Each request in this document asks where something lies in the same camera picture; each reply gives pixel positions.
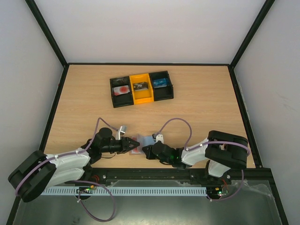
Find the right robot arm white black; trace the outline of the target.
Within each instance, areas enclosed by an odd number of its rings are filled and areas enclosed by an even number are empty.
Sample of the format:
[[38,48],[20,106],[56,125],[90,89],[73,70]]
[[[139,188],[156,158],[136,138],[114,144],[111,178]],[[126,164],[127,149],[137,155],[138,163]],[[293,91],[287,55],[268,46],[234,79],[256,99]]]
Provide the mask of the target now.
[[232,135],[216,130],[198,144],[186,148],[172,148],[156,138],[155,143],[142,147],[146,158],[158,160],[161,164],[177,169],[187,169],[196,163],[207,160],[205,180],[216,183],[230,169],[244,170],[251,153],[248,140],[242,136]]

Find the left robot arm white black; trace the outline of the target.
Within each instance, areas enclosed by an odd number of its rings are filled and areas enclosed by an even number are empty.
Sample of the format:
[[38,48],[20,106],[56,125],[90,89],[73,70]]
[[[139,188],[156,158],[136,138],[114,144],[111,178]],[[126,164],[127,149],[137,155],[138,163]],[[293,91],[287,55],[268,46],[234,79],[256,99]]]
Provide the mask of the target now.
[[87,167],[99,161],[103,153],[125,154],[139,145],[130,137],[115,138],[111,129],[103,127],[76,150],[61,154],[45,154],[40,150],[31,153],[11,172],[8,182],[17,196],[28,203],[50,187],[85,179]]

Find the white red april card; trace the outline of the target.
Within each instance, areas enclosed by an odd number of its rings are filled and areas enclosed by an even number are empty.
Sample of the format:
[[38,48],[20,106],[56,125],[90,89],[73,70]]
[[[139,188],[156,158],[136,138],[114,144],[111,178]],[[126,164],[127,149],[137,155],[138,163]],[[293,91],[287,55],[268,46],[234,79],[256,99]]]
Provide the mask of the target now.
[[118,86],[113,88],[113,94],[114,96],[119,96],[123,94],[128,94],[130,93],[130,89],[128,85],[123,85],[123,86]]

